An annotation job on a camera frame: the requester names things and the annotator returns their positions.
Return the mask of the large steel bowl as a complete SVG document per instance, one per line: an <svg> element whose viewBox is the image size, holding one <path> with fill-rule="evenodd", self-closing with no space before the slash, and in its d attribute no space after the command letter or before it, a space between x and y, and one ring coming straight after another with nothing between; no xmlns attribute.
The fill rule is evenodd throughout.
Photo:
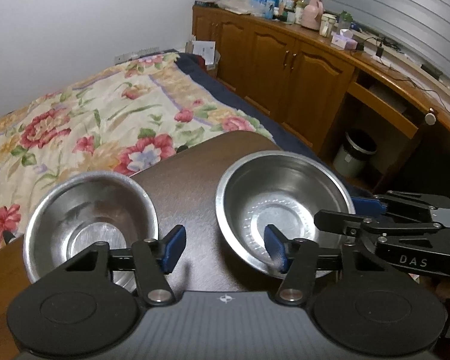
<svg viewBox="0 0 450 360"><path fill-rule="evenodd" d="M352 197L321 163L283 150L265 150L235 161L221 176L215 213L223 238L245 263L274 278L278 272L266 252L264 229L275 225L287 238L305 238L335 249L345 236L320 232L321 210L352 214Z"/></svg>

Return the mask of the small steel bowl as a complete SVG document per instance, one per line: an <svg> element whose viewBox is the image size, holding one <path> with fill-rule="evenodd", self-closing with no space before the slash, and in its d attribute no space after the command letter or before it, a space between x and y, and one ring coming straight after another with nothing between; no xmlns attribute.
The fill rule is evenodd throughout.
<svg viewBox="0 0 450 360"><path fill-rule="evenodd" d="M158 236L156 209L136 181L116 172L85 172L51 189L34 209L23 262L34 283L95 242L121 250Z"/></svg>

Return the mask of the grey trash bin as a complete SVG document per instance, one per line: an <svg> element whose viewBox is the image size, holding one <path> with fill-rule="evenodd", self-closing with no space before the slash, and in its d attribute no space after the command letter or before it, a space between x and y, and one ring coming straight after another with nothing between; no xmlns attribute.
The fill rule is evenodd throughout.
<svg viewBox="0 0 450 360"><path fill-rule="evenodd" d="M344 177L353 178L377 151L377 144L362 130L349 130L332 165Z"/></svg>

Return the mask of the wooden sideboard cabinet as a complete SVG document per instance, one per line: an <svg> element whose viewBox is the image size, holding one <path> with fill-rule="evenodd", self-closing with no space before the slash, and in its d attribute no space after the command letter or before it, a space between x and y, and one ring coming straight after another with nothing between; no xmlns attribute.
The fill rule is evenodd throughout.
<svg viewBox="0 0 450 360"><path fill-rule="evenodd" d="M450 155L450 115L421 85L356 51L342 51L292 24L193 7L193 35L214 41L218 80L308 145L333 159L349 129L377 144L385 174L413 154Z"/></svg>

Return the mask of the floral bed quilt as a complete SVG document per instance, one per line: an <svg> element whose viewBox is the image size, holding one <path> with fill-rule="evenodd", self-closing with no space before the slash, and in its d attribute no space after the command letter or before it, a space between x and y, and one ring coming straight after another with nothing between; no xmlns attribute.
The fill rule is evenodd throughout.
<svg viewBox="0 0 450 360"><path fill-rule="evenodd" d="M232 105L198 57L167 52L105 69L0 118L0 248L46 192L72 176L131 176L222 133L272 137Z"/></svg>

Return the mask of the pink tissue box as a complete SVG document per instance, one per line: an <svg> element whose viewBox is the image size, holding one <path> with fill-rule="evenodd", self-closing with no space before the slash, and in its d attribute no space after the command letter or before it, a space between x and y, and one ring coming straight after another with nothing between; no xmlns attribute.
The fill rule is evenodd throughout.
<svg viewBox="0 0 450 360"><path fill-rule="evenodd" d="M331 44L341 50L356 50L358 42L353 39L353 31L341 29L338 33L333 33Z"/></svg>

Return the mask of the pink kettle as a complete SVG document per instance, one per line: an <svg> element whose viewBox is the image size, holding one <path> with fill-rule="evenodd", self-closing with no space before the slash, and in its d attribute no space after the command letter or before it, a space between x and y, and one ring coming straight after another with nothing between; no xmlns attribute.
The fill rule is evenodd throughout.
<svg viewBox="0 0 450 360"><path fill-rule="evenodd" d="M309 3L303 8L301 14L301 26L306 29L319 31L322 14L322 0L310 0Z"/></svg>

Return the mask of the white paper bag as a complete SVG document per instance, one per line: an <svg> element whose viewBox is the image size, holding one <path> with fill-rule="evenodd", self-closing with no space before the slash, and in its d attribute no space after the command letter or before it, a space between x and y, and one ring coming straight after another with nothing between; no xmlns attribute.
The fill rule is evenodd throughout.
<svg viewBox="0 0 450 360"><path fill-rule="evenodd" d="M192 41L193 54L201 56L206 66L211 66L215 63L215 50L215 41Z"/></svg>

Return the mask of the blue white box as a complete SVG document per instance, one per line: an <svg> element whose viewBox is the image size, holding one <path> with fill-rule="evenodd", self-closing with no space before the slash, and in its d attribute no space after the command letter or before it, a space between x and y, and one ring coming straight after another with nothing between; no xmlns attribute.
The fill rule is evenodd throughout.
<svg viewBox="0 0 450 360"><path fill-rule="evenodd" d="M272 20L275 15L275 8L279 6L280 0L250 0L251 14Z"/></svg>

